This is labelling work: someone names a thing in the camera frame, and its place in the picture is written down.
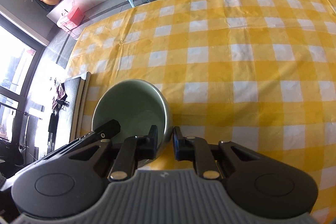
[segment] metal screw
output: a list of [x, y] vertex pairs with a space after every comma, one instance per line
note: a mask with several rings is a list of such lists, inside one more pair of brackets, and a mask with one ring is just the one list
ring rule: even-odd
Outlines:
[[205, 179], [217, 179], [220, 176], [219, 172], [208, 170], [203, 173]]
[[123, 179], [127, 178], [127, 173], [124, 172], [124, 171], [115, 171], [115, 172], [111, 173], [110, 177], [113, 180], [123, 180]]

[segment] cloth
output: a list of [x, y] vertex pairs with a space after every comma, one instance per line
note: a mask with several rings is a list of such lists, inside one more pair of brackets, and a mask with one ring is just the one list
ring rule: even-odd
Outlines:
[[[312, 215], [336, 216], [336, 0], [158, 0], [85, 28], [69, 76], [91, 71], [82, 134], [114, 84], [143, 79], [184, 136], [239, 143], [309, 173]], [[191, 167], [172, 146], [153, 169]]]
[[58, 100], [64, 98], [66, 96], [66, 93], [62, 83], [59, 80], [57, 80], [56, 78], [55, 79], [50, 78], [50, 81], [54, 82], [54, 85], [51, 87], [51, 90], [53, 90], [53, 93], [55, 94], [52, 99], [52, 109], [54, 110], [58, 104]]

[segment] red box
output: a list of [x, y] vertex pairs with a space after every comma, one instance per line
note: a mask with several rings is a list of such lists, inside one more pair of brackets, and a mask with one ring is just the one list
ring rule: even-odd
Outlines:
[[77, 28], [84, 18], [84, 13], [76, 6], [72, 7], [70, 12], [64, 10], [62, 16], [57, 21], [57, 26], [69, 32]]

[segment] green bowl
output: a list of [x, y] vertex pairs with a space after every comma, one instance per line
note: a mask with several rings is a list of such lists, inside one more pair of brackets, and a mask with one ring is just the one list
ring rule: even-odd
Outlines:
[[122, 143], [130, 136], [145, 136], [157, 126], [157, 157], [170, 140], [172, 118], [168, 103], [152, 84], [139, 79], [122, 81], [111, 87], [99, 100], [93, 114], [92, 130], [115, 119], [121, 130], [112, 138]]

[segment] gray gripper base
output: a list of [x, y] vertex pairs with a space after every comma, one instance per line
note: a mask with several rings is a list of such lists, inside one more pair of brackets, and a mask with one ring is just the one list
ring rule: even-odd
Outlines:
[[100, 200], [83, 213], [50, 221], [22, 214], [13, 222], [28, 223], [317, 224], [308, 213], [286, 220], [252, 215], [229, 198], [220, 182], [201, 179], [194, 170], [137, 170], [127, 181], [110, 183]]

